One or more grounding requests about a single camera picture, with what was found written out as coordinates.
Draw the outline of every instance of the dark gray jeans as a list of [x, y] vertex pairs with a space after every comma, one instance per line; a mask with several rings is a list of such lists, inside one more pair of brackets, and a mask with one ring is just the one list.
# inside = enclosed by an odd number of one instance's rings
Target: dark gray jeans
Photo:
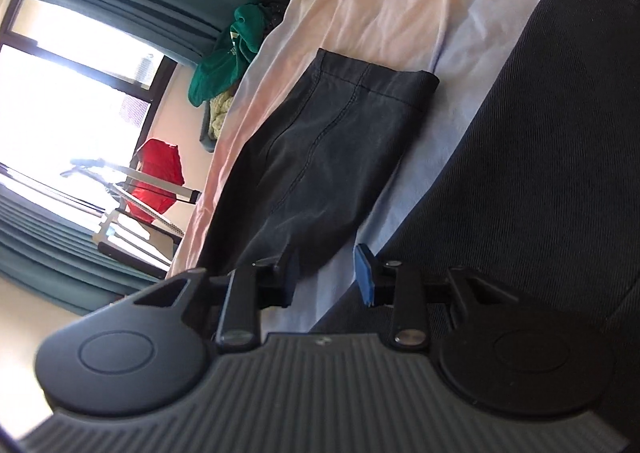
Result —
[[244, 145], [198, 265], [300, 253], [303, 274], [356, 231], [420, 128], [438, 80], [319, 50], [289, 96]]

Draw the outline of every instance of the white sheet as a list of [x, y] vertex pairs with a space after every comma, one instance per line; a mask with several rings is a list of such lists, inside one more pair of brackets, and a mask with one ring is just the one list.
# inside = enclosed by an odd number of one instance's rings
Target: white sheet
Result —
[[[441, 81], [419, 140], [354, 238], [379, 250], [447, 162], [538, 1], [292, 0], [242, 80], [172, 271], [194, 266], [242, 145], [318, 47], [397, 70], [432, 70]], [[263, 330], [308, 330], [351, 284], [354, 241], [300, 282], [291, 308], [265, 311]]]

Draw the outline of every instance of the black clamp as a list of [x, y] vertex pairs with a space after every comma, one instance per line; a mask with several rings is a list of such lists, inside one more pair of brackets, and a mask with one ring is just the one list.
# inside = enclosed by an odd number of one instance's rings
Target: black clamp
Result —
[[84, 415], [165, 406], [193, 388], [217, 355], [258, 347], [258, 311], [289, 306], [298, 277], [295, 254], [227, 276], [191, 269], [51, 335], [36, 356], [36, 376], [51, 406]]
[[[367, 306], [393, 304], [393, 348], [429, 352], [444, 380], [472, 404], [504, 415], [549, 418], [593, 407], [613, 374], [602, 334], [576, 314], [468, 267], [444, 277], [384, 262], [365, 245], [355, 253]], [[431, 343], [428, 304], [448, 308], [451, 332]]]

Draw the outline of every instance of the metal screw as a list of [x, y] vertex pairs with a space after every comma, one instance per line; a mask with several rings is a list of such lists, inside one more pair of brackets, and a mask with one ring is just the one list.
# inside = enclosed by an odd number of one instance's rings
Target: metal screw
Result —
[[422, 330], [407, 328], [405, 330], [400, 330], [398, 334], [396, 334], [396, 343], [406, 347], [416, 347], [423, 344], [426, 338], [427, 334]]
[[220, 339], [227, 346], [243, 347], [254, 339], [254, 335], [247, 330], [227, 330]]
[[331, 344], [331, 338], [327, 337], [327, 336], [323, 336], [321, 338], [318, 338], [316, 340], [316, 345], [320, 345], [321, 347], [325, 347], [327, 345]]

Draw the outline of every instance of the green towel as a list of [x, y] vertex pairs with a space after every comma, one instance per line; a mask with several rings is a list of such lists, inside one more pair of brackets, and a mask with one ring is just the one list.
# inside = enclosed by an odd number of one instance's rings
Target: green towel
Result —
[[213, 99], [242, 78], [254, 60], [269, 20], [257, 3], [241, 5], [234, 12], [236, 20], [220, 33], [211, 55], [205, 57], [189, 86], [189, 101], [200, 106]]

